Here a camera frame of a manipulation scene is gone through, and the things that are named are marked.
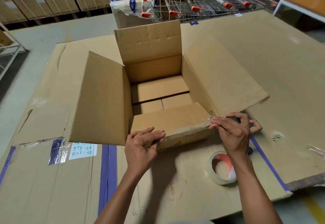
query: plastic wrap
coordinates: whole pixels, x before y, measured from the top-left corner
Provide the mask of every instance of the plastic wrap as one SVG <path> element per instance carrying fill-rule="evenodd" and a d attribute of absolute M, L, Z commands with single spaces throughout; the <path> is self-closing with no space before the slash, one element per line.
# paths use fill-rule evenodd
<path fill-rule="evenodd" d="M 122 11 L 126 15 L 136 15 L 141 17 L 141 0 L 110 0 L 113 13 Z M 145 3 L 145 10 L 149 9 L 149 3 Z"/>

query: packing tape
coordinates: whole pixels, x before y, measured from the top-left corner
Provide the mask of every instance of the packing tape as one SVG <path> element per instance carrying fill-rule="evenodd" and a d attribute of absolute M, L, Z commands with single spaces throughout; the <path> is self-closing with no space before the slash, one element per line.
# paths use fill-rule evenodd
<path fill-rule="evenodd" d="M 228 166 L 229 176 L 227 179 L 221 178 L 215 173 L 213 166 L 216 166 L 216 161 L 222 161 Z M 214 183 L 218 185 L 226 185 L 237 180 L 234 166 L 232 165 L 230 157 L 225 151 L 217 151 L 212 154 L 210 160 L 208 161 L 207 175 Z"/>

